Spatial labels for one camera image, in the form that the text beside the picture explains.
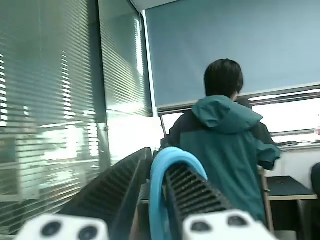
window frame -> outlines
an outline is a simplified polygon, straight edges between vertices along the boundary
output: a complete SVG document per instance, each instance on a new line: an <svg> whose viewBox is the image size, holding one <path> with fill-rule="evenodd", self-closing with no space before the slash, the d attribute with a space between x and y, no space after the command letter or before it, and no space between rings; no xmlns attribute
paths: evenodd
<svg viewBox="0 0 320 240"><path fill-rule="evenodd" d="M256 93L250 95L240 95L240 97L250 100L251 105L261 106L269 104L290 103L296 101L305 101L311 99L320 99L320 84L306 87L298 87L293 89L283 89L277 91L268 91L263 93ZM186 102L183 104L166 105L158 108L158 115L161 120L161 127L166 135L169 129L166 129L163 117L169 114L185 113L192 109L192 105L196 102ZM314 128L297 129L291 131L279 131L270 133L272 137L294 136L313 134Z"/></svg>

blue cable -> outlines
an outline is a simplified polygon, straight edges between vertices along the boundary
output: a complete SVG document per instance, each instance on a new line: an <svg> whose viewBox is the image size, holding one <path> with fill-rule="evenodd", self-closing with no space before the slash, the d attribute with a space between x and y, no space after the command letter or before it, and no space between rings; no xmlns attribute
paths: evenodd
<svg viewBox="0 0 320 240"><path fill-rule="evenodd" d="M167 147L158 153L153 161L150 172L149 222L152 240L170 240L168 212L162 191L164 175L173 164L185 163L192 167L206 180L208 176L199 160L189 152L177 147Z"/></svg>

wooden desk edge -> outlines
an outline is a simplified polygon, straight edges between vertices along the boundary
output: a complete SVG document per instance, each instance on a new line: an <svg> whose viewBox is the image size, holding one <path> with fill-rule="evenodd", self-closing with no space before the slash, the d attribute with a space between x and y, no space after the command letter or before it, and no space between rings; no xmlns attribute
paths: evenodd
<svg viewBox="0 0 320 240"><path fill-rule="evenodd" d="M270 201L288 201L288 200L316 200L316 194L311 195L290 195L290 196L269 196Z"/></svg>

window blind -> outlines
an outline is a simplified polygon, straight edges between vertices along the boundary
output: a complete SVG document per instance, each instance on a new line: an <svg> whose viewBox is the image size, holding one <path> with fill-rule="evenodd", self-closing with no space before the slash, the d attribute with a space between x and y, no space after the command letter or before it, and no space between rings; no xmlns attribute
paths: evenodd
<svg viewBox="0 0 320 240"><path fill-rule="evenodd" d="M0 235L99 173L86 0L0 0Z"/></svg>
<svg viewBox="0 0 320 240"><path fill-rule="evenodd" d="M98 3L109 149L115 164L149 147L142 134L151 102L145 34L140 14L129 0Z"/></svg>
<svg viewBox="0 0 320 240"><path fill-rule="evenodd" d="M232 59L243 95L320 83L320 1L180 0L146 10L155 104L205 97L207 66Z"/></svg>

white wall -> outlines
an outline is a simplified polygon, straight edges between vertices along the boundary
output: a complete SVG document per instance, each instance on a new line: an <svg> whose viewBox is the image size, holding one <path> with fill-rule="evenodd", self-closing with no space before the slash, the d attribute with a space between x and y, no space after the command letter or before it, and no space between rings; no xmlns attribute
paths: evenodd
<svg viewBox="0 0 320 240"><path fill-rule="evenodd" d="M267 171L267 177L291 176L305 187L311 189L310 173L311 168L320 162L320 148L291 149L283 152L282 157L276 163L274 171ZM309 228L310 213L304 209L304 220ZM295 240L294 232L276 232L276 237L280 240ZM306 232L306 240L310 239L310 232Z"/></svg>

